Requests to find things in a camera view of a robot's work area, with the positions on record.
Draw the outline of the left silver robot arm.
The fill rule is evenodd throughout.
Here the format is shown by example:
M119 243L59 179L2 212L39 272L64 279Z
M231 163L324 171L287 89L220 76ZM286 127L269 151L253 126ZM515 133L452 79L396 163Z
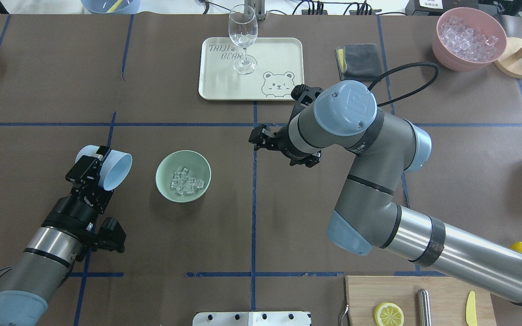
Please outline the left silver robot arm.
M98 231L114 190L132 167L132 155L108 146L85 146L66 174L68 196L58 199L26 245L19 261L0 269L0 326L35 326L71 273L89 250L122 253L126 233L112 217Z

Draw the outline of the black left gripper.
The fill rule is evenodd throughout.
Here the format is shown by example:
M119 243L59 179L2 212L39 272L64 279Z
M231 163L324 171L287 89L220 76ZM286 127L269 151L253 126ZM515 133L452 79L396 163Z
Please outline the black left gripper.
M99 146L95 152L83 153L65 175L74 184L68 196L56 202L45 218L42 227L54 228L76 239L93 239L89 224L95 224L103 215L114 190L106 191L101 181L103 164L111 154L111 148Z

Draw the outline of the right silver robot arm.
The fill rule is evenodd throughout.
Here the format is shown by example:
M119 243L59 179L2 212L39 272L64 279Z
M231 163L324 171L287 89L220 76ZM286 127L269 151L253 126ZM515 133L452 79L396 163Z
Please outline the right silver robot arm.
M358 81L325 90L302 84L291 94L296 104L287 124L277 132L259 125L248 141L255 150L279 151L292 166L315 166L330 146L354 155L327 227L332 243L360 255L388 250L522 307L521 253L394 201L405 173L430 156L425 130L386 113Z

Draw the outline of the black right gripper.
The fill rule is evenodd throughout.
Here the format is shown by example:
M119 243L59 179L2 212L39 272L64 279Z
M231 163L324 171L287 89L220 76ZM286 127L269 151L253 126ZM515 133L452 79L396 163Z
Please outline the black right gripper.
M286 125L274 133L266 124L254 128L248 142L253 150L267 149L280 151L290 159L290 166L305 165L312 168L321 161L321 147L316 147L303 136L299 125Z

